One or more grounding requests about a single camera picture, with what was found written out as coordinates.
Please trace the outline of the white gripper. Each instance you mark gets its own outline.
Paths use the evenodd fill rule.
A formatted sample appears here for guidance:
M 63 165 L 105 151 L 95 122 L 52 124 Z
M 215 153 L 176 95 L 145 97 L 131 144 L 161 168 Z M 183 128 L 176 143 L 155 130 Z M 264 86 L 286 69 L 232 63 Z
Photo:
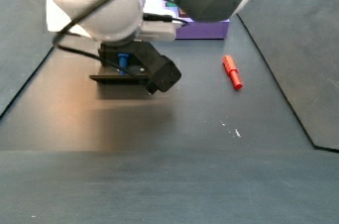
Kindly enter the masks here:
M 137 40 L 171 42 L 176 39 L 176 30 L 183 26 L 183 23 L 176 20 L 176 12 L 165 7 L 165 2 L 161 0 L 145 0 L 143 12 L 148 14 L 171 16 L 171 22 L 145 21 L 141 25 L 141 31 Z M 71 17 L 53 2 L 47 0 L 47 27 L 49 32 L 57 32 L 63 29 Z

